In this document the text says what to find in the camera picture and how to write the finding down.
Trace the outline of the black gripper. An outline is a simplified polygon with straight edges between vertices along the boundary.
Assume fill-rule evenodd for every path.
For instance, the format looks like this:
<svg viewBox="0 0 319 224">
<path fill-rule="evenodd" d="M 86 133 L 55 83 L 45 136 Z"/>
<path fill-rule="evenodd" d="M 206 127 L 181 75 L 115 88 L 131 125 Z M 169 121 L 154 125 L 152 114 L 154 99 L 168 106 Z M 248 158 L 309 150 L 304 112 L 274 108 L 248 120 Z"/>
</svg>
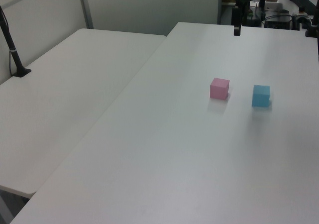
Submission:
<svg viewBox="0 0 319 224">
<path fill-rule="evenodd" d="M 238 6 L 232 8 L 231 25 L 234 26 L 233 35 L 241 35 L 242 9 Z"/>
</svg>

